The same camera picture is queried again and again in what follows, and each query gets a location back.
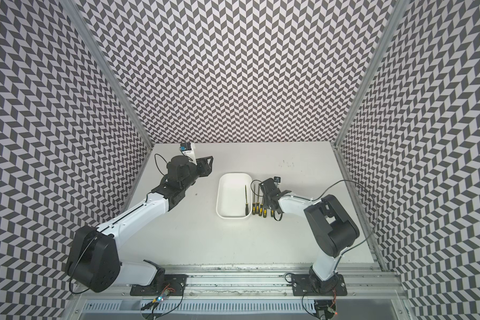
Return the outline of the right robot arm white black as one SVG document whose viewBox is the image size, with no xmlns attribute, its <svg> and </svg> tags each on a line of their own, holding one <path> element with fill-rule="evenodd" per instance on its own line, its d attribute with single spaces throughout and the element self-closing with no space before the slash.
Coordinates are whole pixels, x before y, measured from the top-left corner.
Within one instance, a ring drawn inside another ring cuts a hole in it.
<svg viewBox="0 0 480 320">
<path fill-rule="evenodd" d="M 278 214 L 294 214 L 309 224 L 319 247 L 317 259 L 309 270 L 309 282 L 315 291 L 324 291 L 339 281 L 337 266 L 342 255 L 360 236 L 360 230 L 339 200 L 333 195 L 308 199 L 291 191 L 281 191 L 273 178 L 260 183 L 265 206 Z"/>
</svg>

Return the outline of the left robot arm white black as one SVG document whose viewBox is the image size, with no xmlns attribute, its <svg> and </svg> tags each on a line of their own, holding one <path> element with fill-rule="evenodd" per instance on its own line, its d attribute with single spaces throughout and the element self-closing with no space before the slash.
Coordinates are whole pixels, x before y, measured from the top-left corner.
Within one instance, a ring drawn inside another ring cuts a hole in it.
<svg viewBox="0 0 480 320">
<path fill-rule="evenodd" d="M 112 285 L 147 286 L 161 291 L 165 269 L 149 260 L 122 262 L 119 249 L 148 223 L 174 209 L 197 179 L 209 176 L 212 170 L 212 156 L 195 161 L 184 155 L 175 156 L 167 163 L 167 174 L 161 183 L 144 201 L 97 227 L 80 227 L 65 265 L 70 281 L 95 293 Z"/>
</svg>

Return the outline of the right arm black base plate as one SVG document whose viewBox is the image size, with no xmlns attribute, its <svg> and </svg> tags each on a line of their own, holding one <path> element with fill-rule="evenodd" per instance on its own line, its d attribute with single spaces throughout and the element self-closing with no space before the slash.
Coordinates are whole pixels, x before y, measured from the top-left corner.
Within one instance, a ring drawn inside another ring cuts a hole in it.
<svg viewBox="0 0 480 320">
<path fill-rule="evenodd" d="M 322 281 L 308 274 L 289 274 L 289 284 L 294 296 L 347 296 L 347 288 L 342 275 L 336 273 L 330 279 Z"/>
</svg>

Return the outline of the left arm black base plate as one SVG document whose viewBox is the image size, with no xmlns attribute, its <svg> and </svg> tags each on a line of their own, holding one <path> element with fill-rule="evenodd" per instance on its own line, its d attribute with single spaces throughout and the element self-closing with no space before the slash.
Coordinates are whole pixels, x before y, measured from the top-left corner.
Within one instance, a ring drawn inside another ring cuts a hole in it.
<svg viewBox="0 0 480 320">
<path fill-rule="evenodd" d="M 188 275 L 186 274 L 165 274 L 156 277 L 151 284 L 133 285 L 130 290 L 130 296 L 155 297 L 160 296 L 162 291 L 172 289 L 170 297 L 182 296 L 187 285 Z"/>
</svg>

